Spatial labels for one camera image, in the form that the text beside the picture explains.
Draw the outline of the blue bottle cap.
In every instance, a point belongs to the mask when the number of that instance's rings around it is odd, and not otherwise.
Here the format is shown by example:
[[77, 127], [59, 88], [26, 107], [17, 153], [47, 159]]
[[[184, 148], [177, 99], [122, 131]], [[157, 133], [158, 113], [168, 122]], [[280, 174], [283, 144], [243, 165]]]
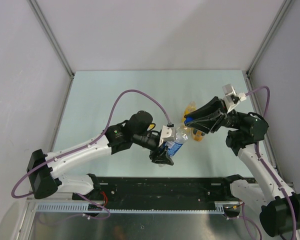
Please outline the blue bottle cap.
[[184, 124], [187, 126], [190, 122], [192, 122], [193, 121], [193, 118], [192, 117], [187, 117], [186, 119], [185, 119], [185, 121], [184, 121]]

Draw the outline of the clear blue-cap water bottle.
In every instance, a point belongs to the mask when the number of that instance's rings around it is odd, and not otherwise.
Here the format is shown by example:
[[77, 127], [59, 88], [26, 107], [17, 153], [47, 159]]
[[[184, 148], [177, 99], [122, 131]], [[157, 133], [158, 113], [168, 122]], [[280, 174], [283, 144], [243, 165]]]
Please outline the clear blue-cap water bottle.
[[175, 156], [180, 148], [187, 142], [189, 129], [185, 126], [184, 123], [181, 123], [177, 126], [171, 126], [176, 128], [176, 139], [174, 141], [166, 141], [160, 147], [168, 147], [167, 154], [171, 157]]

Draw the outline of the orange juice bottle yellow cap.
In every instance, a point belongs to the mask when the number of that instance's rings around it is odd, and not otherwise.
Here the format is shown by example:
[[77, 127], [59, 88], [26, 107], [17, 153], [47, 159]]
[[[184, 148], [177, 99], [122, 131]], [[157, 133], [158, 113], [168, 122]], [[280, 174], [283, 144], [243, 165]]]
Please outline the orange juice bottle yellow cap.
[[197, 130], [195, 128], [192, 129], [191, 136], [197, 142], [200, 142], [204, 138], [205, 135], [206, 134], [200, 130]]

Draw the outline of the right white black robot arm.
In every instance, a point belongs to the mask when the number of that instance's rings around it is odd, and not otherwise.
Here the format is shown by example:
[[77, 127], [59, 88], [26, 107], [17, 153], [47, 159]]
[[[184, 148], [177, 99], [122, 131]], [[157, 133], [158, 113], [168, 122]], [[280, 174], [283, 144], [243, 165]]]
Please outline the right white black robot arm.
[[264, 231], [271, 237], [291, 233], [297, 238], [300, 230], [300, 193], [296, 193], [260, 153], [269, 125], [254, 112], [235, 111], [247, 99], [244, 93], [224, 98], [213, 97], [206, 105], [184, 116], [185, 125], [205, 134], [220, 127], [229, 128], [226, 145], [249, 169], [259, 188], [250, 187], [242, 177], [234, 177], [220, 188], [221, 196], [232, 201], [238, 198], [259, 215]]

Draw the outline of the yellow honey pomelo drink bottle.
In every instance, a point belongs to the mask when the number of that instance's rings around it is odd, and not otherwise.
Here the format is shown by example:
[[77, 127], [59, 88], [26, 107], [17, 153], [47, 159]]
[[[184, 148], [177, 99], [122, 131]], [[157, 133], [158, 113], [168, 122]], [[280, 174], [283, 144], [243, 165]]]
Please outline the yellow honey pomelo drink bottle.
[[194, 101], [191, 101], [184, 110], [182, 122], [184, 123], [186, 120], [185, 115], [194, 112], [196, 109], [197, 109], [196, 103]]

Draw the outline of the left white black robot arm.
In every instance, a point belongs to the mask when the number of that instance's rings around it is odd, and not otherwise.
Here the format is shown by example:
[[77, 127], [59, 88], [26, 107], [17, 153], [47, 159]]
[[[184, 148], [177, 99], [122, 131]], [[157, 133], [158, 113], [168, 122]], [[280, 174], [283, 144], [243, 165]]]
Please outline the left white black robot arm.
[[97, 199], [101, 188], [94, 174], [66, 173], [97, 158], [128, 150], [133, 144], [148, 149], [152, 163], [174, 165], [166, 142], [175, 140], [175, 126], [169, 123], [161, 131], [156, 131], [150, 129], [152, 124], [152, 115], [141, 110], [130, 119], [109, 126], [104, 134], [77, 146], [59, 152], [43, 153], [41, 149], [34, 151], [26, 169], [34, 198], [45, 199], [55, 193], [73, 193], [84, 195], [90, 200]]

